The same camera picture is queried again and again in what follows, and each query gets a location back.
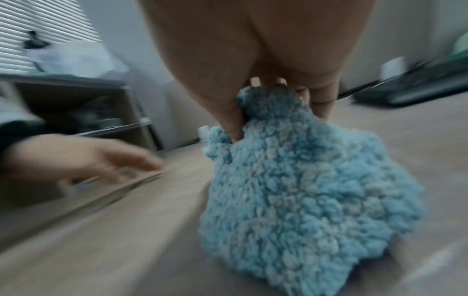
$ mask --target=wooden floor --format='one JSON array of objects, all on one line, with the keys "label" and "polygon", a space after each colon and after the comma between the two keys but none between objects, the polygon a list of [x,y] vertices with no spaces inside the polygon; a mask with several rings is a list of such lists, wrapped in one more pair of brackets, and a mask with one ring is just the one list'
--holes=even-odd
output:
[{"label": "wooden floor", "polygon": [[[373,130],[427,190],[429,215],[358,268],[341,296],[466,295],[468,95],[396,110],[338,103],[332,122]],[[275,296],[200,249],[212,166],[201,145],[173,151],[162,178],[0,254],[0,295]]]}]

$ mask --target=blue sherpa cloth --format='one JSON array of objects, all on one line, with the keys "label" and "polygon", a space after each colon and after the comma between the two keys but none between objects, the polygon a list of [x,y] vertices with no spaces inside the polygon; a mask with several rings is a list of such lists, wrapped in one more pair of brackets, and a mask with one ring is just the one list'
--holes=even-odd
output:
[{"label": "blue sherpa cloth", "polygon": [[374,134],[316,118],[285,87],[244,89],[247,124],[232,144],[214,127],[200,220],[205,249],[289,296],[333,296],[359,261],[421,217],[422,188]]}]

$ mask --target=blue fuzzy fabric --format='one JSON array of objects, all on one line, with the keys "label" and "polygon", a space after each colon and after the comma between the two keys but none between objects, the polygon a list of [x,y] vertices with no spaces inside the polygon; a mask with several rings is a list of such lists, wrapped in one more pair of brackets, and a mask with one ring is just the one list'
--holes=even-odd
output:
[{"label": "blue fuzzy fabric", "polygon": [[374,134],[313,116],[285,87],[238,96],[248,120],[232,144],[214,127],[205,249],[289,296],[333,296],[421,217],[422,188]]}]

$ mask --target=hand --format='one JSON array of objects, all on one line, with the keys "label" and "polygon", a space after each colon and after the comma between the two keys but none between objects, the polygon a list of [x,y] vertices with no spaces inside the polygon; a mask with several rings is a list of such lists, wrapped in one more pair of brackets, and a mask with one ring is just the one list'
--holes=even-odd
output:
[{"label": "hand", "polygon": [[9,147],[2,156],[8,177],[33,181],[88,179],[124,180],[117,168],[162,169],[162,162],[140,147],[113,139],[41,135]]},{"label": "hand", "polygon": [[252,77],[285,79],[327,119],[374,2],[139,1],[169,70],[234,141],[245,124],[235,97]]}]

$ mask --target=window blinds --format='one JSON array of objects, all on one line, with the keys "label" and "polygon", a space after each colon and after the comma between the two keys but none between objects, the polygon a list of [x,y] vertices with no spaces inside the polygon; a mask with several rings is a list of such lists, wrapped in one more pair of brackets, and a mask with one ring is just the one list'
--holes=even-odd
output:
[{"label": "window blinds", "polygon": [[1,0],[0,72],[20,74],[34,70],[21,48],[31,30],[51,43],[100,42],[76,0]]}]

